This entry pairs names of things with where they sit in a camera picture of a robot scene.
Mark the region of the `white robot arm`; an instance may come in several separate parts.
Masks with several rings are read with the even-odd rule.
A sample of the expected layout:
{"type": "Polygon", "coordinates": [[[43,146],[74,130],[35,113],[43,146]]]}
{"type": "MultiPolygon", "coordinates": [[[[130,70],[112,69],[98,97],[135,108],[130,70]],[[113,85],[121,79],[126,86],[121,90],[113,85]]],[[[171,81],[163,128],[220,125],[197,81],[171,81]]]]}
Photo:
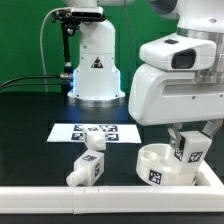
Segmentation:
{"type": "MultiPolygon", "coordinates": [[[[83,105],[124,98],[115,66],[115,29],[105,6],[135,0],[63,0],[81,23],[80,60],[69,97],[83,105]]],[[[224,120],[224,0],[148,0],[161,17],[176,19],[177,31],[143,44],[128,102],[143,126],[224,120]]]]}

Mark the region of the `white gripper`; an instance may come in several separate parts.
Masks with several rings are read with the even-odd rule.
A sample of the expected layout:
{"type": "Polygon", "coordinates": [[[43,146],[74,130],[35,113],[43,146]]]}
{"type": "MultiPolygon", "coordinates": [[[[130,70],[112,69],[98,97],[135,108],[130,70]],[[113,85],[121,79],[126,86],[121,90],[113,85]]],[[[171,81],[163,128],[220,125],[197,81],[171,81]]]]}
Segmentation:
{"type": "Polygon", "coordinates": [[[179,132],[183,122],[209,120],[203,133],[210,138],[223,125],[224,84],[197,83],[194,78],[194,72],[165,72],[148,64],[133,77],[131,117],[143,126],[169,124],[170,146],[175,150],[184,148],[179,132]]]}

